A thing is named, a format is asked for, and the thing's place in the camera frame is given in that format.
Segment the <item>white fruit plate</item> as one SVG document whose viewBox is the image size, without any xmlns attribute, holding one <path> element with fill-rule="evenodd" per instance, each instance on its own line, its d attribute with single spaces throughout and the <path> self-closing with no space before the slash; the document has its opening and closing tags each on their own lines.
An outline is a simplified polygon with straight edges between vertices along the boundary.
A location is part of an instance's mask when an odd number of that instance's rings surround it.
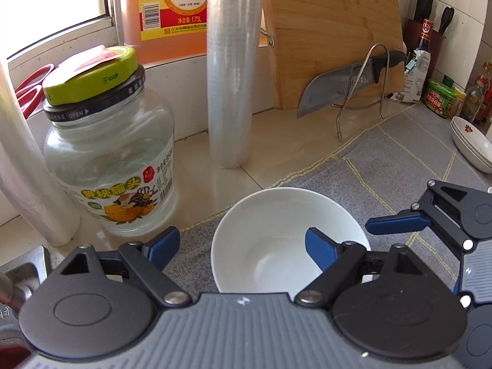
<svg viewBox="0 0 492 369">
<path fill-rule="evenodd" d="M 458 148 L 458 150 L 461 152 L 461 154 L 466 158 L 466 160 L 476 169 L 478 169 L 480 172 L 485 173 L 485 174 L 491 174 L 491 165 L 487 164 L 482 158 L 480 158 L 477 154 L 473 153 L 466 145 L 465 143 L 461 140 L 461 137 L 459 134 L 451 128 L 452 130 L 452 137 L 454 144 Z"/>
<path fill-rule="evenodd" d="M 451 128 L 471 152 L 491 166 L 491 142 L 478 128 L 457 116 L 451 119 Z"/>
</svg>

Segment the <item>plain white bowl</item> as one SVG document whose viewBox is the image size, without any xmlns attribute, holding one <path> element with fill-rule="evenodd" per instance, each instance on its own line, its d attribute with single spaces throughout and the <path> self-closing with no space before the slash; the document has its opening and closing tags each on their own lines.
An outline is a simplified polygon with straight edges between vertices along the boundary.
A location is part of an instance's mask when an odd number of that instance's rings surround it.
<svg viewBox="0 0 492 369">
<path fill-rule="evenodd" d="M 305 249 L 309 228 L 335 242 L 369 245 L 361 226 L 330 198 L 301 188 L 262 190 L 236 203 L 213 235 L 211 268 L 219 291 L 295 296 L 321 273 Z"/>
</svg>

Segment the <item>steel kitchen faucet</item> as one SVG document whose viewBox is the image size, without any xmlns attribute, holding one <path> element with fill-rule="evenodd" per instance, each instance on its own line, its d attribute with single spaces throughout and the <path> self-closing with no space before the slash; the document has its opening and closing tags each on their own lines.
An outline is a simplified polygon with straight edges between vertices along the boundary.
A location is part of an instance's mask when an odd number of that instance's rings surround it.
<svg viewBox="0 0 492 369">
<path fill-rule="evenodd" d="M 48 249 L 38 246 L 1 265 L 1 308 L 17 316 L 22 305 L 48 278 L 51 260 Z"/>
</svg>

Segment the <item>grey blue dish towel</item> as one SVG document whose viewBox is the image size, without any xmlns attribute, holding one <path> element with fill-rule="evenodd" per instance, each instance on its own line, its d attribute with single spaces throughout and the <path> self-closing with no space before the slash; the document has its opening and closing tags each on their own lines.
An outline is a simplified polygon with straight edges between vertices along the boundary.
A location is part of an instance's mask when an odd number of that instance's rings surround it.
<svg viewBox="0 0 492 369">
<path fill-rule="evenodd" d="M 414 106 L 353 137 L 274 188 L 301 188 L 330 198 L 361 226 L 369 241 L 367 248 L 386 251 L 395 243 L 404 243 L 453 287 L 459 262 L 432 231 L 374 236 L 364 228 L 373 216 L 409 208 L 430 180 L 481 191 L 491 185 L 490 175 L 476 170 L 458 150 L 450 124 L 427 108 Z M 211 268 L 211 247 L 226 213 L 185 229 L 180 250 L 166 267 L 166 274 L 193 296 L 219 290 Z"/>
</svg>

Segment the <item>red label condiment bottle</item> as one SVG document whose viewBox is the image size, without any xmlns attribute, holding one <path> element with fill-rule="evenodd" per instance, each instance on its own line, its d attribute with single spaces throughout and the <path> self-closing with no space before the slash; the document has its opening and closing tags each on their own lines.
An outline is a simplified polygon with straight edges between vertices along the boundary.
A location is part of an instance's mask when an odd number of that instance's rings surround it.
<svg viewBox="0 0 492 369">
<path fill-rule="evenodd" d="M 485 122 L 491 95 L 491 62 L 485 61 L 482 69 L 483 73 L 479 77 L 485 81 L 485 87 L 483 90 L 483 101 L 480 105 L 479 111 L 474 118 L 475 124 L 481 124 Z"/>
</svg>

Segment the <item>green lid sauce tub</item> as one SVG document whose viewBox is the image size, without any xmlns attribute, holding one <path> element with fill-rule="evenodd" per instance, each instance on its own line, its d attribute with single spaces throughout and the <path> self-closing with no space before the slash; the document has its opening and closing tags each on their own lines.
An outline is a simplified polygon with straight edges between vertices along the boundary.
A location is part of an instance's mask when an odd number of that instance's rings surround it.
<svg viewBox="0 0 492 369">
<path fill-rule="evenodd" d="M 430 78 L 424 95 L 424 105 L 438 116 L 446 118 L 453 108 L 456 97 L 452 88 Z"/>
</svg>

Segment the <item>glass jar yellow lid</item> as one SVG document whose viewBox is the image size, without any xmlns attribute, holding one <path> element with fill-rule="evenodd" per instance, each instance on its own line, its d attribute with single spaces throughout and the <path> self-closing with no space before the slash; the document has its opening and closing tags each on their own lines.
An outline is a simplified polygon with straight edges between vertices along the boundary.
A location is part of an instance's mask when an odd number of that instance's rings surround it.
<svg viewBox="0 0 492 369">
<path fill-rule="evenodd" d="M 173 111 L 145 82 L 133 48 L 103 45 L 71 56 L 42 82 L 50 174 L 120 237 L 155 231 L 175 204 Z"/>
</svg>

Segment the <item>white printed food bag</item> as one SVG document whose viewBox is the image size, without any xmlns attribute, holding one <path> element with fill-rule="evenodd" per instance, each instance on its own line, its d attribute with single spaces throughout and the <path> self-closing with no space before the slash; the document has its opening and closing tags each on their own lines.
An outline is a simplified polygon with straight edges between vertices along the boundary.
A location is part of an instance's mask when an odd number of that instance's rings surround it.
<svg viewBox="0 0 492 369">
<path fill-rule="evenodd" d="M 390 98 L 392 101 L 414 103 L 421 98 L 430 59 L 431 54 L 424 50 L 416 50 L 410 54 L 404 69 L 404 91 L 394 93 Z"/>
</svg>

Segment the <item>red wash basin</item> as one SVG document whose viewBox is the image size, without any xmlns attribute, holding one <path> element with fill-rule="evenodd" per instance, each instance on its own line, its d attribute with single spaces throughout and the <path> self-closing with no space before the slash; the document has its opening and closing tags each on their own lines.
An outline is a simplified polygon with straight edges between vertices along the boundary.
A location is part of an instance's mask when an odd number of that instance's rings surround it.
<svg viewBox="0 0 492 369">
<path fill-rule="evenodd" d="M 19 345 L 0 348 L 0 369 L 16 369 L 31 356 L 30 350 Z"/>
</svg>

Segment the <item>dark soy sauce bottle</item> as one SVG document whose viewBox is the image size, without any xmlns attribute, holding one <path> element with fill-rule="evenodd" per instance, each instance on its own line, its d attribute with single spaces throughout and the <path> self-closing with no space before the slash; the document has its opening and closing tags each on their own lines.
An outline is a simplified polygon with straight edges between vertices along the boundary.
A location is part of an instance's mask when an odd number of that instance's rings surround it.
<svg viewBox="0 0 492 369">
<path fill-rule="evenodd" d="M 414 63 L 415 75 L 422 80 L 426 78 L 430 66 L 430 39 L 433 27 L 429 19 L 424 19 L 416 47 L 410 54 L 410 61 Z"/>
</svg>

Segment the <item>dark knife block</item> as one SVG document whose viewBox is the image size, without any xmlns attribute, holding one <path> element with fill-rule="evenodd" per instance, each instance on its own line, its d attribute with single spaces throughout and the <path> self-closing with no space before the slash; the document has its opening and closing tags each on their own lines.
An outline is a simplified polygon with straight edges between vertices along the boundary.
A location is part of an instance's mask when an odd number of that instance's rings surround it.
<svg viewBox="0 0 492 369">
<path fill-rule="evenodd" d="M 430 64 L 426 78 L 429 78 L 434 71 L 444 43 L 444 33 L 452 22 L 455 13 L 454 8 L 445 7 L 438 20 L 438 30 L 434 30 L 434 24 L 430 21 L 433 2 L 434 0 L 417 0 L 414 16 L 407 20 L 403 32 L 403 40 L 408 51 L 424 42 L 424 46 L 430 53 Z"/>
</svg>

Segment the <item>bamboo cutting board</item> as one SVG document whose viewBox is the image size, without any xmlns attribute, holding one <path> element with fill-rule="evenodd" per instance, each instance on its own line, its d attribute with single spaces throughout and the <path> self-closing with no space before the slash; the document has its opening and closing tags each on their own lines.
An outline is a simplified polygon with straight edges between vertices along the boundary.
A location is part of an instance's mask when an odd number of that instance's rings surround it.
<svg viewBox="0 0 492 369">
<path fill-rule="evenodd" d="M 398 0 L 264 0 L 275 107 L 297 108 L 321 73 L 363 61 L 368 51 L 401 50 Z"/>
</svg>

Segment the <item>orange cooking wine jug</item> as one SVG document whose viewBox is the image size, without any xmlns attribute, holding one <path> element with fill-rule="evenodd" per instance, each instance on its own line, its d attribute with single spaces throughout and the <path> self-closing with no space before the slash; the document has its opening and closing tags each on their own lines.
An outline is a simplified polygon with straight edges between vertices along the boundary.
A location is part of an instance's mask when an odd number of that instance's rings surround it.
<svg viewBox="0 0 492 369">
<path fill-rule="evenodd" d="M 141 64 L 203 55 L 208 0 L 120 0 L 124 44 Z"/>
</svg>

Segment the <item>tall cling film roll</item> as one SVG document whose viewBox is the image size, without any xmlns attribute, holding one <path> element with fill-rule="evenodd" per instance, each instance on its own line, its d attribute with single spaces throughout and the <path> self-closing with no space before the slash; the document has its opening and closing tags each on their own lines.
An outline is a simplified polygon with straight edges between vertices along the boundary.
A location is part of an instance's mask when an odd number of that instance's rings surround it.
<svg viewBox="0 0 492 369">
<path fill-rule="evenodd" d="M 261 14 L 262 0 L 208 0 L 209 150 L 221 168 L 238 168 L 248 158 Z"/>
</svg>

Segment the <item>black handled kitchen knife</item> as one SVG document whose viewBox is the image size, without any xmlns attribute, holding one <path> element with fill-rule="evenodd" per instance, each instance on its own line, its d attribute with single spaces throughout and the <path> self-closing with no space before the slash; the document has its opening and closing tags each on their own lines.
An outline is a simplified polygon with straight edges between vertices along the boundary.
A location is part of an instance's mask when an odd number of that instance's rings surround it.
<svg viewBox="0 0 492 369">
<path fill-rule="evenodd" d="M 303 91 L 297 108 L 297 118 L 314 113 L 346 97 L 350 70 L 357 75 L 362 62 L 316 76 Z"/>
</svg>

